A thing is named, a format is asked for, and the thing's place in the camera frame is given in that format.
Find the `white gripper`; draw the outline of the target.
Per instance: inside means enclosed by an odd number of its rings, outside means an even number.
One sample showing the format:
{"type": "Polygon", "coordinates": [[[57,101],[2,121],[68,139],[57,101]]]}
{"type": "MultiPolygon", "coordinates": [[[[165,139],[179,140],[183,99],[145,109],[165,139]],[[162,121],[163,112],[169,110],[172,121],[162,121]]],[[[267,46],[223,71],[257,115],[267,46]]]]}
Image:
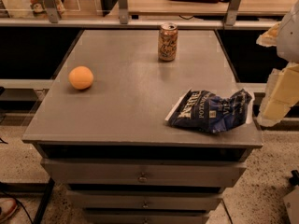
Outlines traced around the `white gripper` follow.
{"type": "Polygon", "coordinates": [[[272,127],[299,102],[299,0],[281,23],[259,35],[256,43],[263,47],[277,46],[278,56],[290,62],[282,70],[272,70],[259,108],[258,123],[272,127]]]}

